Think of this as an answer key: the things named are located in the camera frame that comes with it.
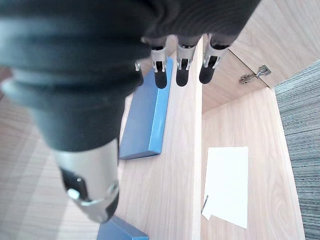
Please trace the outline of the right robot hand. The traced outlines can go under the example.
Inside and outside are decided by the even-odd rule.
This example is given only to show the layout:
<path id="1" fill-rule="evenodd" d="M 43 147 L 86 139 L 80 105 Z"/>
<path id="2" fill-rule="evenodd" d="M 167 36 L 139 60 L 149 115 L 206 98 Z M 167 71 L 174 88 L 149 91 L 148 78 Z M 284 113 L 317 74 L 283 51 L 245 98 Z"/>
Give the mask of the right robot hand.
<path id="1" fill-rule="evenodd" d="M 185 86 L 202 35 L 199 80 L 210 82 L 257 0 L 3 0 L 0 63 L 5 96 L 25 106 L 54 151 L 67 195 L 94 222 L 119 201 L 118 152 L 125 99 L 152 59 L 167 85 L 166 40 L 177 37 L 176 83 Z"/>

